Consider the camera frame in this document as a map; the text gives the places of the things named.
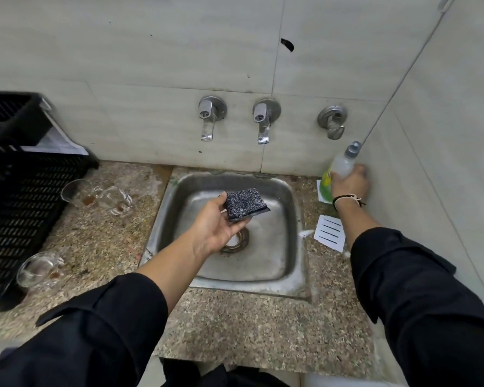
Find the person's left hand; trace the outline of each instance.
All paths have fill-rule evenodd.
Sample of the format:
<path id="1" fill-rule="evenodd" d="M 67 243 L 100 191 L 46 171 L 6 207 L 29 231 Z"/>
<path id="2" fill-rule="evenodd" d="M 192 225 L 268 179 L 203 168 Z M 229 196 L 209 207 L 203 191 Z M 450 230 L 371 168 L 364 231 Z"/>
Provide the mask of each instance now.
<path id="1" fill-rule="evenodd" d="M 217 198 L 209 200 L 190 228 L 196 257 L 208 258 L 219 251 L 251 220 L 247 218 L 230 224 L 227 221 L 227 213 L 220 213 L 224 210 L 226 198 L 227 194 L 223 191 Z"/>

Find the wrist bracelet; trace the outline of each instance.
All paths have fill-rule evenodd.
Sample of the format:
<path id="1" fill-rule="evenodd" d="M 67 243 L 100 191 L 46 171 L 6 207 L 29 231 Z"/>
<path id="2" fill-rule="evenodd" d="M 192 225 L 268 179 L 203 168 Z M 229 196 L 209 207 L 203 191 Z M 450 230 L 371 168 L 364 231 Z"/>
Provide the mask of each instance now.
<path id="1" fill-rule="evenodd" d="M 342 200 L 342 198 L 351 198 L 352 200 L 354 200 L 359 205 L 359 207 L 362 207 L 362 205 L 365 205 L 365 203 L 362 202 L 362 198 L 358 198 L 355 194 L 339 195 L 338 197 L 335 197 L 332 201 L 333 207 L 336 209 L 337 212 L 338 212 L 338 210 L 337 210 L 337 207 L 336 207 L 336 202 L 339 201 L 339 200 Z"/>

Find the speckled countertop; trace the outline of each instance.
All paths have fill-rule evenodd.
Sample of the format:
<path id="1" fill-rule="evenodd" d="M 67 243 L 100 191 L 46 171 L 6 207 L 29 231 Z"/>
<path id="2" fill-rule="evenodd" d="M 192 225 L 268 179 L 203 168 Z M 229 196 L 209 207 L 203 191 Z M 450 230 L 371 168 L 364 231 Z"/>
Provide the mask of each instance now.
<path id="1" fill-rule="evenodd" d="M 133 183 L 130 176 L 147 174 L 149 169 L 156 180 L 151 183 L 151 195 L 139 198 L 131 216 L 121 219 L 93 207 L 66 209 L 43 248 L 63 250 L 65 281 L 49 292 L 29 293 L 19 306 L 0 313 L 1 339 L 25 341 L 38 331 L 34 323 L 43 312 L 136 268 L 170 168 L 102 162 L 101 167 L 89 175 L 96 183 L 107 184 L 126 178 Z M 333 208 L 317 201 L 315 179 L 280 178 L 296 192 L 303 209 L 305 229 L 315 229 L 320 214 L 335 215 Z M 146 189 L 128 191 L 140 195 L 147 193 Z M 305 239 L 305 246 L 311 302 L 189 288 L 170 315 L 154 354 L 276 370 L 376 378 L 371 332 L 355 295 L 349 258 L 321 245 L 312 235 Z"/>

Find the bottle cap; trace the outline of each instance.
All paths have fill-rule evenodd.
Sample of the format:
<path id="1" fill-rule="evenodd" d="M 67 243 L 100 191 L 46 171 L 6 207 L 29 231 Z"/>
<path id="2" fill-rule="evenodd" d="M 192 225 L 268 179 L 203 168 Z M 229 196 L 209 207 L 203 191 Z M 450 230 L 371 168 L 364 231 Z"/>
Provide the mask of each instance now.
<path id="1" fill-rule="evenodd" d="M 346 151 L 344 152 L 344 156 L 346 156 L 348 159 L 355 159 L 361 148 L 362 144 L 358 141 L 354 141 L 351 143 L 351 145 L 348 145 L 348 148 L 346 148 Z"/>

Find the glass cup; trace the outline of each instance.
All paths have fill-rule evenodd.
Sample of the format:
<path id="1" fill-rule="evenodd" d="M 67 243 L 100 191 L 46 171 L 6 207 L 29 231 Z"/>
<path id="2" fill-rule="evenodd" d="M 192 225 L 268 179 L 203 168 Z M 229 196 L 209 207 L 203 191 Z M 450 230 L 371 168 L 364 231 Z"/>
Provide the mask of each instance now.
<path id="1" fill-rule="evenodd" d="M 101 191 L 101 187 L 93 187 L 86 179 L 76 179 L 66 184 L 61 190 L 61 198 L 74 206 L 82 208 L 93 205 Z"/>
<path id="2" fill-rule="evenodd" d="M 111 186 L 101 192 L 98 204 L 116 216 L 128 214 L 133 207 L 133 199 L 118 186 Z"/>
<path id="3" fill-rule="evenodd" d="M 63 258 L 54 252 L 39 252 L 23 262 L 16 281 L 24 288 L 51 288 L 64 276 L 61 272 L 64 263 Z"/>

